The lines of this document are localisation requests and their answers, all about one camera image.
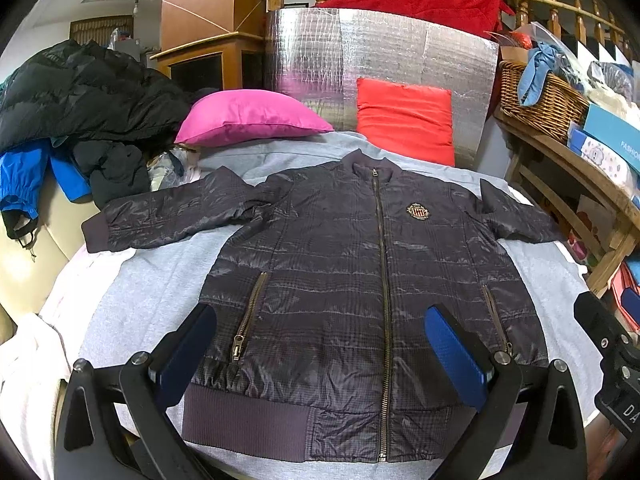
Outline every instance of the jacket sleeve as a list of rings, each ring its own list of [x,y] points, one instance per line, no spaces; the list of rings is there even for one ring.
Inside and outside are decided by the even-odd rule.
[[[561,240],[558,225],[538,206],[521,204],[487,180],[480,181],[482,202],[476,215],[496,238],[517,238],[525,242]]]
[[[113,200],[82,224],[89,253],[149,249],[199,231],[249,221],[255,208],[277,202],[291,180],[272,175],[258,186],[221,167],[183,186]]]

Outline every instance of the zipper pull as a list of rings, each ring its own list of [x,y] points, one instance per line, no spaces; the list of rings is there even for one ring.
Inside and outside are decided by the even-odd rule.
[[[234,338],[233,346],[231,347],[231,360],[239,361],[242,354],[242,346],[244,345],[244,336],[237,335]]]

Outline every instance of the zippered pocket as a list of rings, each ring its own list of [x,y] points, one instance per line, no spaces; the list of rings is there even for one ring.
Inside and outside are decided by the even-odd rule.
[[[255,307],[258,303],[260,292],[263,290],[264,285],[266,285],[267,283],[268,277],[269,274],[267,272],[261,272],[260,276],[258,276],[258,279],[255,280],[254,288],[251,291],[251,296],[249,296],[249,301],[247,303],[246,310],[244,311],[244,316],[242,317],[242,321],[240,323],[240,326],[238,327],[238,332],[234,336],[234,342],[231,345],[232,362],[238,362],[240,360],[242,352],[246,347],[247,336],[251,325],[254,322]]]
[[[510,356],[513,356],[513,345],[509,341],[507,337],[507,333],[502,326],[502,322],[500,321],[500,316],[498,316],[498,308],[495,304],[495,298],[492,294],[491,290],[484,283],[482,284],[482,294],[484,295],[484,301],[486,302],[486,306],[489,309],[489,314],[491,314],[491,319],[494,322],[495,330],[498,333],[498,337],[502,342],[502,349],[507,352]]]

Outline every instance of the bolt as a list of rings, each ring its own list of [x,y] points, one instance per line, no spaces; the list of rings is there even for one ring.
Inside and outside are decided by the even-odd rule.
[[[569,367],[566,365],[564,361],[562,361],[562,359],[556,359],[554,361],[554,368],[559,372],[565,372],[569,369]]]
[[[84,370],[85,366],[86,366],[86,359],[79,358],[74,363],[74,371],[81,372],[82,370]]]
[[[135,365],[144,364],[147,359],[149,359],[149,354],[146,352],[136,352],[131,356],[131,362]]]
[[[511,357],[507,352],[496,352],[494,359],[499,365],[508,365],[511,362]]]

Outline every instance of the silver foil sheet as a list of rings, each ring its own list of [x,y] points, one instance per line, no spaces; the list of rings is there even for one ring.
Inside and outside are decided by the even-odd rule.
[[[336,130],[356,130],[356,79],[452,91],[456,165],[471,168],[494,84],[498,46],[435,23],[354,9],[267,13],[265,82]]]

